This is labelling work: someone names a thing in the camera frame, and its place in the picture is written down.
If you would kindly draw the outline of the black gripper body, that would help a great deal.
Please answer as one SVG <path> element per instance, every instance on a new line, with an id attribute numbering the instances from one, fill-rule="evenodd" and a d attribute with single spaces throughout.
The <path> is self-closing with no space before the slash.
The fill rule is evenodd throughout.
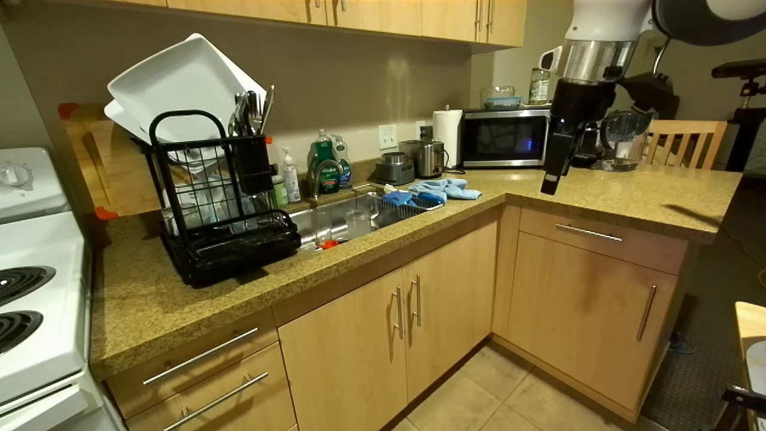
<path id="1" fill-rule="evenodd" d="M 613 84 L 571 84 L 561 79 L 551 108 L 551 131 L 570 131 L 574 136 L 574 151 L 566 163 L 588 168 L 595 160 L 595 136 L 605 110 L 614 101 Z"/>

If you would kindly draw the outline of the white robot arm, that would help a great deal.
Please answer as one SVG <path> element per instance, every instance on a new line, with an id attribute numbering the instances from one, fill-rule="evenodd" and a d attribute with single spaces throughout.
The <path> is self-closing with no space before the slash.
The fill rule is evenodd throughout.
<path id="1" fill-rule="evenodd" d="M 766 0 L 574 0 L 561 46 L 551 104 L 543 193 L 555 193 L 582 133 L 599 124 L 623 85 L 644 113 L 669 114 L 677 96 L 663 73 L 626 77 L 647 31 L 692 46 L 722 46 L 766 28 Z"/>

